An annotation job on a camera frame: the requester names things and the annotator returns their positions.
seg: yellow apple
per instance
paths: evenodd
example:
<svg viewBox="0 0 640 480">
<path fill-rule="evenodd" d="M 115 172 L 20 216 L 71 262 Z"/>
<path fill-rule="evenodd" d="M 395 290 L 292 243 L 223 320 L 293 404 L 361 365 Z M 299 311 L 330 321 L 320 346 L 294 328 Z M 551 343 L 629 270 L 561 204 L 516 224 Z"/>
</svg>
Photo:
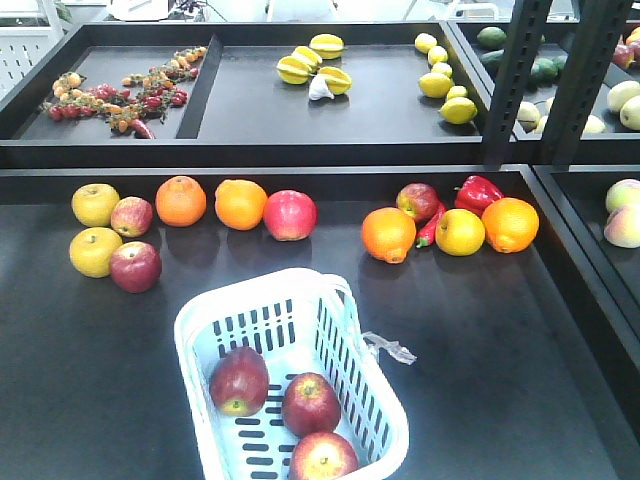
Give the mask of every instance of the yellow apple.
<svg viewBox="0 0 640 480">
<path fill-rule="evenodd" d="M 110 273 L 111 254 L 121 245 L 122 238 L 110 228 L 86 228 L 71 240 L 69 259 L 87 277 L 106 277 Z"/>
<path fill-rule="evenodd" d="M 106 183 L 90 183 L 75 191 L 71 208 L 76 218 L 87 227 L 107 227 L 111 212 L 120 201 L 115 188 Z"/>
</svg>

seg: pale green fruit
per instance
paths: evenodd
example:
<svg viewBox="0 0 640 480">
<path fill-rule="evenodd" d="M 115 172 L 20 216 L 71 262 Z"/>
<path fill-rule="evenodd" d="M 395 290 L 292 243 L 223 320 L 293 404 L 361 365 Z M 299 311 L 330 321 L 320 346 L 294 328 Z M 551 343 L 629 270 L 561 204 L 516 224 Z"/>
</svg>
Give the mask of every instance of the pale green fruit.
<svg viewBox="0 0 640 480">
<path fill-rule="evenodd" d="M 631 130 L 640 130 L 640 96 L 630 98 L 622 105 L 620 122 Z"/>
<path fill-rule="evenodd" d="M 607 93 L 607 106 L 612 113 L 619 113 L 627 100 L 638 95 L 640 95 L 640 82 L 635 80 L 620 82 Z"/>
<path fill-rule="evenodd" d="M 530 132 L 538 126 L 540 121 L 540 110 L 531 102 L 520 102 L 520 108 L 518 109 L 518 116 L 516 117 L 518 123 L 522 126 L 525 132 Z"/>
</svg>

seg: cherry tomato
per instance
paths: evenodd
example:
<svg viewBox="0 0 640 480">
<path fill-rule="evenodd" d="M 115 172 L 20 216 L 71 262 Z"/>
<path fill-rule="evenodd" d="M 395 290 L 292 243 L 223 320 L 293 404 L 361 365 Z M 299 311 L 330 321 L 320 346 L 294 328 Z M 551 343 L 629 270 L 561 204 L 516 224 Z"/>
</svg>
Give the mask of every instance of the cherry tomato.
<svg viewBox="0 0 640 480">
<path fill-rule="evenodd" d="M 53 105 L 49 109 L 49 116 L 56 122 L 59 122 L 60 120 L 62 120 L 62 107 L 58 105 Z"/>
<path fill-rule="evenodd" d="M 80 108 L 76 105 L 65 105 L 62 107 L 62 116 L 64 118 L 76 118 L 80 114 Z"/>
</svg>

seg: plastic basket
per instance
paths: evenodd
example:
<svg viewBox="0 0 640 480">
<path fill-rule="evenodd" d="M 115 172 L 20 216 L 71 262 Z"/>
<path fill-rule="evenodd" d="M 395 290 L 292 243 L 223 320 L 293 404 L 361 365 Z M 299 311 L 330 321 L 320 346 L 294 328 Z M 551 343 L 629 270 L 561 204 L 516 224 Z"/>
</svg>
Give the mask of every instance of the plastic basket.
<svg viewBox="0 0 640 480">
<path fill-rule="evenodd" d="M 178 313 L 175 342 L 208 480 L 286 479 L 298 439 L 280 406 L 298 373 L 321 373 L 342 404 L 336 432 L 359 456 L 349 480 L 387 478 L 409 446 L 407 417 L 360 331 L 347 282 L 302 268 L 281 270 L 205 292 Z M 209 378 L 225 352 L 249 345 L 270 375 L 269 396 L 247 418 L 221 415 Z"/>
</svg>

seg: apple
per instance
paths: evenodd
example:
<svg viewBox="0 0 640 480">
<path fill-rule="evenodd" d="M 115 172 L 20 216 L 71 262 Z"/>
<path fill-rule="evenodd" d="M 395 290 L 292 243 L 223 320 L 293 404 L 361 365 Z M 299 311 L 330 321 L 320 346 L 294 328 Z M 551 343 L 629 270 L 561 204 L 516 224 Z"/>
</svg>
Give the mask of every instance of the apple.
<svg viewBox="0 0 640 480">
<path fill-rule="evenodd" d="M 611 61 L 623 70 L 627 70 L 633 63 L 633 49 L 628 45 L 619 43 L 613 51 Z"/>
<path fill-rule="evenodd" d="M 628 203 L 611 212 L 604 226 L 604 238 L 617 247 L 640 247 L 640 204 Z"/>
<path fill-rule="evenodd" d="M 156 248 L 145 242 L 128 242 L 111 255 L 111 278 L 124 291 L 142 293 L 160 278 L 162 260 Z"/>
<path fill-rule="evenodd" d="M 144 235 L 153 220 L 151 203 L 140 197 L 126 197 L 116 203 L 111 212 L 111 228 L 123 237 Z"/>
<path fill-rule="evenodd" d="M 340 401 L 325 378 L 305 372 L 291 381 L 282 400 L 282 421 L 292 433 L 304 437 L 332 432 L 340 422 Z"/>
<path fill-rule="evenodd" d="M 289 480 L 335 480 L 357 469 L 358 456 L 347 439 L 334 432 L 316 432 L 293 449 Z"/>
<path fill-rule="evenodd" d="M 92 278 L 109 275 L 109 260 L 122 245 L 122 238 L 106 227 L 85 228 L 69 245 L 69 259 L 76 270 Z"/>
<path fill-rule="evenodd" d="M 280 190 L 267 199 L 262 218 L 276 240 L 302 240 L 318 223 L 318 207 L 305 193 Z"/>
<path fill-rule="evenodd" d="M 71 209 L 87 227 L 108 227 L 111 212 L 120 201 L 115 188 L 106 183 L 90 183 L 78 188 L 71 197 Z"/>
<path fill-rule="evenodd" d="M 262 356 L 249 346 L 231 350 L 216 365 L 209 394 L 220 412 L 233 417 L 257 413 L 267 400 L 269 372 Z"/>
<path fill-rule="evenodd" d="M 438 192 L 427 183 L 414 182 L 402 188 L 396 197 L 396 207 L 416 223 L 429 220 L 438 210 Z"/>
<path fill-rule="evenodd" d="M 604 203 L 609 213 L 628 203 L 640 203 L 640 180 L 625 178 L 614 183 L 607 190 Z"/>
</svg>

